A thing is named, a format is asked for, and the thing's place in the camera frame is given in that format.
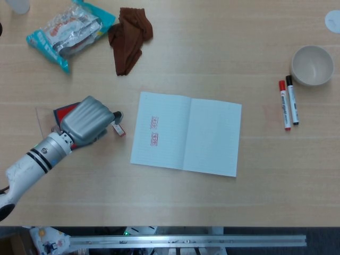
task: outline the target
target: light wood surface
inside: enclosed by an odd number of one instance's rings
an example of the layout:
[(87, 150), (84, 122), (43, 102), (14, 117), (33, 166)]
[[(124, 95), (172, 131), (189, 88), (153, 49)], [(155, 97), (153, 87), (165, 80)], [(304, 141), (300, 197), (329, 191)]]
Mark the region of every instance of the light wood surface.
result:
[[(71, 61), (71, 75), (26, 44), (70, 1), (32, 0), (25, 15), (0, 1), (0, 187), (42, 139), (36, 112), (92, 95), (124, 112), (127, 136), (109, 129), (75, 151), (1, 225), (340, 225), (340, 35), (324, 24), (338, 1), (90, 2), (116, 15), (146, 9), (154, 39), (128, 76), (116, 76), (106, 37)], [(295, 86), (301, 125), (286, 133), (278, 80), (303, 45), (325, 47), (336, 69), (327, 86)], [(241, 103), (237, 178), (131, 165), (141, 91)]]

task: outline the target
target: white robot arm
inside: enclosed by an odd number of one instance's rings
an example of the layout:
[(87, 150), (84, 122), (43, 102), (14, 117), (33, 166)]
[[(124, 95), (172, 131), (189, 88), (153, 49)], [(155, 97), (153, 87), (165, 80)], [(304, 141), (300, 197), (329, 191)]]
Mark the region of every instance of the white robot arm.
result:
[(74, 143), (81, 146), (96, 141), (112, 121), (119, 124), (122, 118), (121, 112), (112, 113), (93, 97), (84, 99), (65, 116), (61, 133), (49, 134), (6, 170), (9, 186), (0, 190), (0, 221), (12, 212), (26, 190), (71, 153)]

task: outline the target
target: brown rag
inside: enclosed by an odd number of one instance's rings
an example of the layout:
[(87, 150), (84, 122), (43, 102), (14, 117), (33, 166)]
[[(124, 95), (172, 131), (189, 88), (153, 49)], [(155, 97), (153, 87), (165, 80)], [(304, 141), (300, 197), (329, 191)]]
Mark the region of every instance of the brown rag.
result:
[(152, 25), (144, 9), (121, 8), (119, 24), (108, 31), (108, 41), (113, 47), (117, 75), (127, 75), (139, 57), (144, 41), (153, 37)]

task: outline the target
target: open notebook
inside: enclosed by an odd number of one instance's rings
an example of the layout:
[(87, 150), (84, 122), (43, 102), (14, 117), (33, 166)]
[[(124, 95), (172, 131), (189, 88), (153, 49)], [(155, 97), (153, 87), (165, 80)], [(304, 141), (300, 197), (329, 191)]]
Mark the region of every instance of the open notebook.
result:
[(142, 92), (131, 163), (236, 177), (241, 108)]

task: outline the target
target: snack bag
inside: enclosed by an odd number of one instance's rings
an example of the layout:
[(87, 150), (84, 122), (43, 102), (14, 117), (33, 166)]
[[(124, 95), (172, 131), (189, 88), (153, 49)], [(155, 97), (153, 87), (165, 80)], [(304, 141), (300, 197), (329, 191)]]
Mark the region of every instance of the snack bag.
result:
[(26, 37), (30, 46), (57, 63), (66, 73), (70, 72), (67, 59), (94, 43), (115, 21), (112, 14), (82, 0), (72, 2), (69, 9)]

